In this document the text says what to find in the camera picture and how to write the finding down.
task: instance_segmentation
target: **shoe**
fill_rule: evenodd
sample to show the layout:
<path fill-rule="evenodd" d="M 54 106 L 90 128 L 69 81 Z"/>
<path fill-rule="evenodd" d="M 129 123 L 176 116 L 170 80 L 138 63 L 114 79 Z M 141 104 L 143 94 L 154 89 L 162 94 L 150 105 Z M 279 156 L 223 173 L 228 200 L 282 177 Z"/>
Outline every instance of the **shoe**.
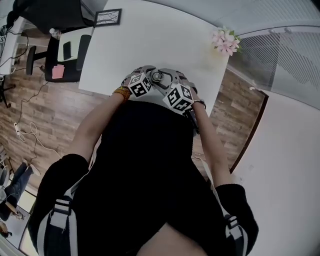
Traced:
<path fill-rule="evenodd" d="M 39 170 L 32 163 L 30 164 L 30 167 L 35 175 L 40 176 Z"/>

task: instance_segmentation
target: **chair seat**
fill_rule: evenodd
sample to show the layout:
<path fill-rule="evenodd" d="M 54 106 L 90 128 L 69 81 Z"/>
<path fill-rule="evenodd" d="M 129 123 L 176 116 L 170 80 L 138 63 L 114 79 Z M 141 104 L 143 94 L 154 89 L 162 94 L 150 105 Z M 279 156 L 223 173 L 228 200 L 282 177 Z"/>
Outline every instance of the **chair seat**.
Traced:
<path fill-rule="evenodd" d="M 77 59 L 59 62 L 58 59 L 59 40 L 51 37 L 45 59 L 45 80 L 53 83 L 79 82 L 81 71 L 76 69 Z M 52 69 L 58 64 L 64 65 L 63 78 L 52 79 Z"/>

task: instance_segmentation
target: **blue jeans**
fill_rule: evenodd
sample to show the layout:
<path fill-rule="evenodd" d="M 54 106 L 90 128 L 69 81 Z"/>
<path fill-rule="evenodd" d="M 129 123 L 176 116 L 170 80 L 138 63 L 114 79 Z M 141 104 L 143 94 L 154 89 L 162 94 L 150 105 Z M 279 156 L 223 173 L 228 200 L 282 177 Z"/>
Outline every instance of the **blue jeans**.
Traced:
<path fill-rule="evenodd" d="M 18 203 L 21 194 L 25 191 L 30 176 L 33 174 L 31 167 L 27 168 L 27 165 L 23 162 L 19 168 L 16 170 L 12 182 L 9 186 L 5 188 L 6 196 L 14 197 Z"/>

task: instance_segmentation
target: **black sleeve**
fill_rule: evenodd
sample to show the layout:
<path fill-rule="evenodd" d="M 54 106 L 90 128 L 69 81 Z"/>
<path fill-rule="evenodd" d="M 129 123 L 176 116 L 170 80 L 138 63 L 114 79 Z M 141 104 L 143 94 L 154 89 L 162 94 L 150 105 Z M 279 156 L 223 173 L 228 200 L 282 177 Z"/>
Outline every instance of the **black sleeve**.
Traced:
<path fill-rule="evenodd" d="M 43 218 L 53 209 L 56 199 L 61 198 L 88 172 L 88 162 L 80 155 L 68 154 L 53 163 L 46 171 L 38 189 L 28 230 L 37 250 L 38 229 Z"/>
<path fill-rule="evenodd" d="M 248 205 L 245 189 L 238 184 L 226 184 L 216 188 L 223 208 L 231 215 L 236 216 L 241 227 L 248 235 L 249 254 L 257 240 L 259 228 L 254 215 Z"/>

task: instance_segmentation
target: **picture frame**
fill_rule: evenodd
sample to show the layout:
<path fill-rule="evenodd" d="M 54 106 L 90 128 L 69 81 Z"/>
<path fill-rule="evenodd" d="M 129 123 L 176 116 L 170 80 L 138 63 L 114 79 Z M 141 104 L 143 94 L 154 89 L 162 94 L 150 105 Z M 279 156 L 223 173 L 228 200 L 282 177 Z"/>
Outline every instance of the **picture frame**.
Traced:
<path fill-rule="evenodd" d="M 120 25 L 122 9 L 101 10 L 95 13 L 94 27 Z"/>

